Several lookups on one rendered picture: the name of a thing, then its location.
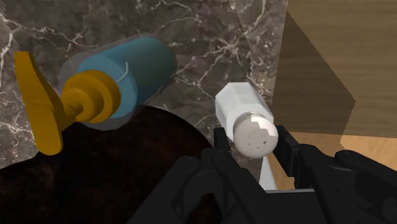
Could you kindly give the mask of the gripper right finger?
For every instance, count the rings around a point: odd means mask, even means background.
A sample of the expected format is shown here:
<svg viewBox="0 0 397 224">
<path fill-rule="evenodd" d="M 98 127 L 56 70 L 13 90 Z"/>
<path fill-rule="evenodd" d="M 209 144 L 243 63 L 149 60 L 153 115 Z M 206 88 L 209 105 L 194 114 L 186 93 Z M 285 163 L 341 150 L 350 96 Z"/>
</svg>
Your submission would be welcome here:
<svg viewBox="0 0 397 224">
<path fill-rule="evenodd" d="M 297 189 L 312 188 L 328 224 L 397 224 L 397 171 L 352 150 L 331 157 L 277 126 L 273 151 Z"/>
</svg>

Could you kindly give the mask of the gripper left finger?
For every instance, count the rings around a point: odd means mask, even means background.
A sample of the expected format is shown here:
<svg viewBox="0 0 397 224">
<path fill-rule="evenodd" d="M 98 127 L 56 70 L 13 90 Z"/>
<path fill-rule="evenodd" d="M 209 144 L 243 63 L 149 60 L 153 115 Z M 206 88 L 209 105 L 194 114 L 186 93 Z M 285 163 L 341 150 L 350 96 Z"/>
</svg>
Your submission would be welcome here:
<svg viewBox="0 0 397 224">
<path fill-rule="evenodd" d="M 186 224 L 203 196 L 214 195 L 221 224 L 281 224 L 281 212 L 247 169 L 229 152 L 224 129 L 200 158 L 181 157 L 127 224 Z"/>
</svg>

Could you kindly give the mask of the white salt shaker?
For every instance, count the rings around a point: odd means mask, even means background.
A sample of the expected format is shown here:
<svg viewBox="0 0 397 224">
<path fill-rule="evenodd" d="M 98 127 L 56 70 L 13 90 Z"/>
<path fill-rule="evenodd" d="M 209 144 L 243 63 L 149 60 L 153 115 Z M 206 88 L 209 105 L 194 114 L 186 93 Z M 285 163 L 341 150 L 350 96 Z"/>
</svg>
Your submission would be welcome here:
<svg viewBox="0 0 397 224">
<path fill-rule="evenodd" d="M 248 82 L 230 82 L 215 97 L 216 117 L 226 136 L 246 157 L 261 158 L 278 142 L 274 116 Z"/>
</svg>

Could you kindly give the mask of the blue soap dispenser, yellow pump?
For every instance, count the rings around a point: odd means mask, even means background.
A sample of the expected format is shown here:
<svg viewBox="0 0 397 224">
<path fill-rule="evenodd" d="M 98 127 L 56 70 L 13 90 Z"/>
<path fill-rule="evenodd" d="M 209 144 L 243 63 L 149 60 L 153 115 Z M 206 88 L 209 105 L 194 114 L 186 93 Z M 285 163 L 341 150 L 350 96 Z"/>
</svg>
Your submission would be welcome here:
<svg viewBox="0 0 397 224">
<path fill-rule="evenodd" d="M 62 151 L 62 131 L 74 122 L 97 130 L 126 124 L 136 107 L 166 86 L 177 68 L 159 39 L 137 35 L 78 53 L 63 64 L 54 90 L 29 52 L 15 52 L 15 76 L 36 148 Z"/>
</svg>

